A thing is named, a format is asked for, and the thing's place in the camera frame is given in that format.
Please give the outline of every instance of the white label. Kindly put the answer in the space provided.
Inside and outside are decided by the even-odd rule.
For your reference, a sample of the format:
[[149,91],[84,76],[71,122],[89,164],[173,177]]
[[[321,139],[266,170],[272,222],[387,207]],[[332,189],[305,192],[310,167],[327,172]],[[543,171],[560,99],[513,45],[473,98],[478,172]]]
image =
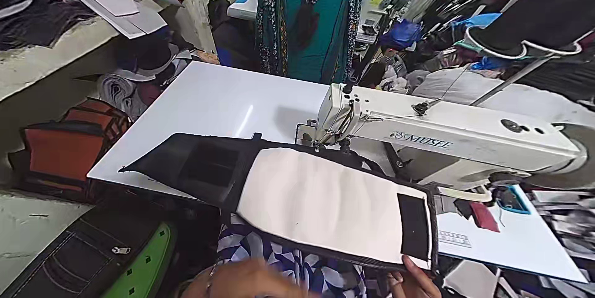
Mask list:
[[438,241],[471,248],[471,242],[469,242],[469,239],[467,239],[467,235],[450,233],[447,231],[438,231]]

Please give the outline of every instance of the teal garment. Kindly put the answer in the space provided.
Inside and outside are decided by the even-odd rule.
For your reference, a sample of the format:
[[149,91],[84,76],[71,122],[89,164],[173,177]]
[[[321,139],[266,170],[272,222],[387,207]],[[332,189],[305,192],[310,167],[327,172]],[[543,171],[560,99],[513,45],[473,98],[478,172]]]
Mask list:
[[314,12],[320,14],[318,28],[308,47],[298,50],[294,25],[302,0],[286,0],[287,76],[328,84],[342,82],[345,73],[347,15],[349,0],[318,0]]

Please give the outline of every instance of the patterned fabric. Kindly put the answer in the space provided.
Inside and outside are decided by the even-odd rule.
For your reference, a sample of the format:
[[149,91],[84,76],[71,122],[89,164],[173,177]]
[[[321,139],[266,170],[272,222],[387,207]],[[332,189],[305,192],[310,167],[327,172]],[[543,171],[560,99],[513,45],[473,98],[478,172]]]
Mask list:
[[323,298],[366,298],[361,266],[268,241],[234,214],[230,224],[221,228],[217,256],[224,263],[263,257],[294,283],[320,293]]
[[260,47],[261,71],[265,74],[279,74],[279,28],[276,4],[279,0],[258,0],[257,45]]
[[[257,46],[260,49],[261,71],[265,74],[288,76],[287,62],[287,0],[258,0],[257,8]],[[345,41],[340,53],[344,57],[337,60],[335,69],[340,71],[341,78],[346,78],[351,70],[353,49],[358,30],[359,13],[362,0],[349,0]]]
[[349,0],[349,17],[347,19],[349,28],[347,30],[347,58],[343,78],[347,78],[351,71],[351,61],[353,57],[353,49],[355,48],[355,38],[358,35],[359,13],[361,10],[362,0]]

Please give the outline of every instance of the white table top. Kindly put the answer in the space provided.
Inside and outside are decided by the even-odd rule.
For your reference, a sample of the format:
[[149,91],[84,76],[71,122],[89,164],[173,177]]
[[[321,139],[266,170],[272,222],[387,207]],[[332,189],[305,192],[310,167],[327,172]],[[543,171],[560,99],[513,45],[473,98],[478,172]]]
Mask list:
[[[327,85],[192,62],[91,169],[87,177],[193,198],[137,172],[118,173],[174,133],[262,138],[294,143],[296,126],[316,119]],[[352,149],[390,165],[380,142],[356,139]],[[502,211],[501,233],[475,227],[455,213],[438,215],[439,230],[467,236],[471,248],[439,242],[439,252],[479,262],[585,282],[537,211]],[[499,223],[499,208],[491,211]]]

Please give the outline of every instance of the black bag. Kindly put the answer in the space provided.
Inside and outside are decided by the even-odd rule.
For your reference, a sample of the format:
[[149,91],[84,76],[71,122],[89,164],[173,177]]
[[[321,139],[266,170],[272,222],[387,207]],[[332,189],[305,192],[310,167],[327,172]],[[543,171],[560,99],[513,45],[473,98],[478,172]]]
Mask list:
[[99,297],[151,239],[161,217],[158,207],[132,195],[100,203],[51,242],[0,298]]

